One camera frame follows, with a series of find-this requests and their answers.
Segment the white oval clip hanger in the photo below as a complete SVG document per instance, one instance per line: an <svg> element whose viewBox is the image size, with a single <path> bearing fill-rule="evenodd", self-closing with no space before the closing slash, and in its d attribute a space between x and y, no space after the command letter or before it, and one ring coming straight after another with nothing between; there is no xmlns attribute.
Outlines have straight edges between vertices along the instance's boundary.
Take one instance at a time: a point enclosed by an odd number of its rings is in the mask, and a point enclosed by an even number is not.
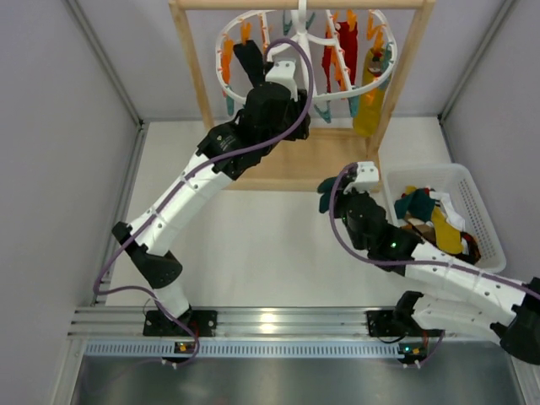
<svg viewBox="0 0 540 405"><path fill-rule="evenodd" d="M234 28L240 30L240 42L250 40L251 19L258 18L262 36L262 50L267 53L267 60L274 62L278 55L289 49L288 44L275 46L269 49L270 28L267 25L268 10L248 11L241 14L236 19L231 20L220 32L216 40L216 75L222 88L222 93L228 102L233 105L235 102L244 104L246 98L237 94L230 86L230 64L233 55L233 46L236 44L230 38L230 32ZM347 11L350 24L358 23L357 16L353 10ZM311 45L333 46L337 56L337 81L332 84L330 93L319 93L317 89L313 90L312 102L315 104L329 103L334 100L348 100L351 106L359 103L362 94L369 92L375 87L386 89L392 78L392 73L397 62L398 47L392 29L388 25L386 16L379 9L371 9L368 16L368 27L366 29L366 38L372 42L372 47L381 48L383 52L382 75L371 84L357 86L352 85L349 80L348 69L343 59L344 50L339 43L337 22L338 16L331 13L329 9L325 11L326 31L324 37L318 37L309 33L311 23L315 18L313 13L308 19L301 11L293 10L290 12L290 20L282 19L283 34L291 41L299 45L307 57L311 57Z"/></svg>

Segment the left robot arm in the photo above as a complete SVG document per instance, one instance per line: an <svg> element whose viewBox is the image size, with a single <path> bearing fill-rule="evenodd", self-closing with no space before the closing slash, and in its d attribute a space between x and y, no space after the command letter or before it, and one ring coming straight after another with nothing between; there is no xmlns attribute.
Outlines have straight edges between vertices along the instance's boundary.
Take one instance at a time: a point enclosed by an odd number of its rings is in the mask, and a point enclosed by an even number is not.
<svg viewBox="0 0 540 405"><path fill-rule="evenodd" d="M312 89L292 93L282 84L257 85L232 120L208 131L186 168L145 213L114 225L115 239L172 321L187 321L192 309L172 243L207 202L260 164L277 143L308 137L312 95Z"/></svg>

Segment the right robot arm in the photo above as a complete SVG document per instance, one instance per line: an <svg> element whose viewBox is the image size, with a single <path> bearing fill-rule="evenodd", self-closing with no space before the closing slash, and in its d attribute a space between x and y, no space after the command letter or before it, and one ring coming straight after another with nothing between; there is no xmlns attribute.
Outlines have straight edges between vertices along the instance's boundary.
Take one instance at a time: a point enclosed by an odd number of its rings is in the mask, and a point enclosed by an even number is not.
<svg viewBox="0 0 540 405"><path fill-rule="evenodd" d="M350 239L353 256L403 278L428 284L445 299L418 291L403 294L393 317L404 329L453 331L497 343L509 355L539 363L539 279L528 282L485 272L444 253L419 235L398 228L348 170L331 188L330 210Z"/></svg>

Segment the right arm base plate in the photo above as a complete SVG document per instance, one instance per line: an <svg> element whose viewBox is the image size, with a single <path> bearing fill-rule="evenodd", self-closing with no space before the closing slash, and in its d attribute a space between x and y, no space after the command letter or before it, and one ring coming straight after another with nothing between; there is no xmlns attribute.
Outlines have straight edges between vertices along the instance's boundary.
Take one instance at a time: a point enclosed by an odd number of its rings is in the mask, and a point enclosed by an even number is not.
<svg viewBox="0 0 540 405"><path fill-rule="evenodd" d="M395 314L393 310L366 312L369 335L373 338L436 338L440 329L424 329L411 316Z"/></svg>

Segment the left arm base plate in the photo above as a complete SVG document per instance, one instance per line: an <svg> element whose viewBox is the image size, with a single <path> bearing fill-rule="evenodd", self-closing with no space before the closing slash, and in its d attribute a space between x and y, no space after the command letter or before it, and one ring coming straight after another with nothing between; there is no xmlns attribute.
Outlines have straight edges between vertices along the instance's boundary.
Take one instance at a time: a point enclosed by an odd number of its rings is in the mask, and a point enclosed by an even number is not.
<svg viewBox="0 0 540 405"><path fill-rule="evenodd" d="M191 310L181 322L198 337L214 336L218 312L215 310ZM189 337L188 332L164 315L160 310L149 310L143 325L145 337Z"/></svg>

